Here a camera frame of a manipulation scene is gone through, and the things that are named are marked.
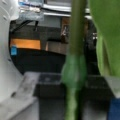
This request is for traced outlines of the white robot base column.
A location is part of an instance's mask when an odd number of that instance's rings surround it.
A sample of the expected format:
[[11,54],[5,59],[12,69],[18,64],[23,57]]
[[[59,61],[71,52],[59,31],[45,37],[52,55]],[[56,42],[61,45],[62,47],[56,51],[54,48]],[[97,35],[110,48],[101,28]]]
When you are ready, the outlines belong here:
[[0,102],[17,90],[23,78],[9,53],[10,22],[18,18],[18,0],[0,0]]

